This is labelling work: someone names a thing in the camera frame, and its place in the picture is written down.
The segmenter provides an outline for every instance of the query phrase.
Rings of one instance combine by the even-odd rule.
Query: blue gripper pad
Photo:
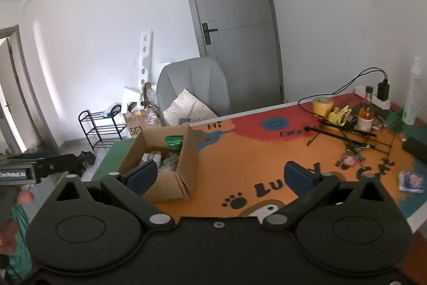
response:
[[[123,174],[120,181],[132,192],[142,196],[156,182],[158,170],[157,163],[150,160]]]
[[[298,196],[307,193],[319,182],[319,176],[300,166],[294,161],[288,161],[283,169],[285,184]]]

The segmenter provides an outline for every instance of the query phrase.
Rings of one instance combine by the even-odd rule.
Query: cardboard box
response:
[[[156,183],[143,196],[149,202],[189,201],[196,188],[198,155],[195,131],[189,125],[142,130],[120,164],[119,172],[124,174],[139,165],[144,153],[157,150],[164,158],[169,153],[165,137],[173,135],[184,137],[178,166],[176,171],[159,173]]]
[[[138,136],[142,131],[150,128],[161,127],[159,118],[150,109],[125,113],[123,117],[131,136]]]

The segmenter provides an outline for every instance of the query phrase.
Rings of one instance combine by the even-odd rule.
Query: black cable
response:
[[[318,116],[318,117],[320,117],[320,118],[322,118],[322,119],[325,119],[325,117],[324,116],[322,116],[322,115],[319,115],[319,114],[316,114],[316,113],[313,113],[312,111],[309,111],[309,110],[307,110],[307,109],[305,109],[302,105],[301,105],[301,101],[303,101],[304,99],[308,99],[308,98],[314,98],[314,97],[320,97],[320,96],[334,96],[334,95],[337,95],[337,94],[339,94],[339,93],[341,93],[342,91],[344,91],[345,89],[347,89],[350,85],[352,85],[358,78],[360,78],[361,76],[364,76],[364,75],[367,75],[367,74],[371,74],[371,73],[375,73],[375,72],[382,72],[383,74],[384,74],[384,80],[388,80],[388,77],[387,77],[387,73],[384,71],[384,70],[382,70],[381,68],[378,68],[378,67],[370,67],[370,68],[367,68],[367,69],[365,69],[365,70],[362,70],[354,79],[352,79],[351,81],[349,81],[348,83],[346,83],[344,86],[342,86],[342,87],[340,87],[339,89],[337,89],[335,92],[333,92],[333,93],[331,93],[331,94],[325,94],[325,93],[323,93],[323,94],[318,94],[318,95],[312,95],[312,96],[308,96],[308,97],[304,97],[304,98],[301,98],[299,101],[298,101],[298,106],[302,109],[302,110],[304,110],[305,112],[307,112],[307,113],[309,113],[309,114],[312,114],[312,115],[315,115],[315,116]]]
[[[10,269],[12,269],[13,273],[15,273],[15,275],[19,278],[19,280],[22,281],[22,278],[19,276],[18,273],[16,273],[15,269],[9,264]]]

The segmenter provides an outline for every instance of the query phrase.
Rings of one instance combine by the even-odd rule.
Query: cushion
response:
[[[193,123],[217,117],[212,110],[186,89],[163,112],[163,116],[170,126],[179,125],[180,119],[189,119],[187,121]]]

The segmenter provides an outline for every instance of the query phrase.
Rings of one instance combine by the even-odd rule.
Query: blue circle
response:
[[[273,117],[265,120],[261,125],[268,131],[280,131],[289,126],[289,121],[283,117]]]

